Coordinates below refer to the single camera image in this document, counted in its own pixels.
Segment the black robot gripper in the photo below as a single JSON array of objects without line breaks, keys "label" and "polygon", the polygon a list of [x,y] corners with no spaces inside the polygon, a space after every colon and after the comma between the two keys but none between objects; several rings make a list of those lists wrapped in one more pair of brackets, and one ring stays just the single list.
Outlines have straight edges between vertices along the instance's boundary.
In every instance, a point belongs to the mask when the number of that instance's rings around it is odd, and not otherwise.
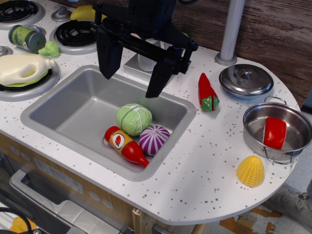
[{"label": "black robot gripper", "polygon": [[[175,0],[131,0],[126,7],[101,0],[93,3],[99,70],[106,79],[120,68],[124,48],[156,62],[146,98],[158,97],[172,74],[187,72],[198,44],[173,24],[175,6]],[[162,49],[146,39],[171,46]]]}]

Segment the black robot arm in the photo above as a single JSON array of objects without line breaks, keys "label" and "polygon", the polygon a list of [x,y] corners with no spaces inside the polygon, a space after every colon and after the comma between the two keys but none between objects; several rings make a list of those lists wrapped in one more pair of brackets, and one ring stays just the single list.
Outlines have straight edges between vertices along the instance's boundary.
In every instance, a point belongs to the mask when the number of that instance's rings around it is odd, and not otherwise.
[{"label": "black robot arm", "polygon": [[172,23],[175,5],[174,0],[130,0],[126,7],[93,3],[99,70],[106,79],[120,68],[124,48],[156,62],[147,98],[158,97],[172,75],[187,72],[198,44]]}]

